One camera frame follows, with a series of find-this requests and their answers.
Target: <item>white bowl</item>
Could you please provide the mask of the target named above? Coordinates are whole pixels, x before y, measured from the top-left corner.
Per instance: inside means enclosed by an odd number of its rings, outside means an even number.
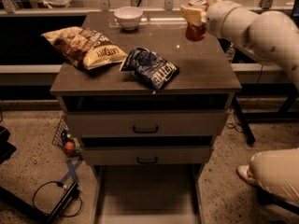
[[[125,30],[134,30],[141,22],[142,14],[139,7],[121,7],[114,11],[116,21]]]

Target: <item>potato chip bag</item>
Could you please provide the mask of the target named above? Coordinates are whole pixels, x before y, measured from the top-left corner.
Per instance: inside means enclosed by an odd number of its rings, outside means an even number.
[[[87,70],[121,63],[127,54],[105,35],[90,28],[68,27],[42,34],[72,65]]]

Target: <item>drawer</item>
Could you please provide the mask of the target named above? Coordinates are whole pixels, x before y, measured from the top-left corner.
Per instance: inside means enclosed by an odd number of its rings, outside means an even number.
[[[76,137],[219,135],[226,112],[67,114],[64,121]]]
[[[143,137],[87,138],[81,141],[83,159],[89,165],[144,165],[207,163],[212,138]]]

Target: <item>snack bag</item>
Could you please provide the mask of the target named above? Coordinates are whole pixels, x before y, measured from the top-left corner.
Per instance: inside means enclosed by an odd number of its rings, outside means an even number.
[[[121,71],[133,71],[136,77],[151,85],[156,91],[170,80],[178,67],[148,49],[135,48],[121,65]]]
[[[68,27],[42,34],[72,65],[87,70],[121,63],[127,54],[103,34],[82,27]]]
[[[180,6],[180,15],[187,21],[186,38],[200,41],[206,36],[206,10],[221,0],[190,0]]]

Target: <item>open drawer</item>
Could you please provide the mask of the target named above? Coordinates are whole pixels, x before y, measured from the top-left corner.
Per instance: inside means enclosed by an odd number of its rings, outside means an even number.
[[[219,135],[228,113],[212,111],[67,114],[70,132],[80,137]]]

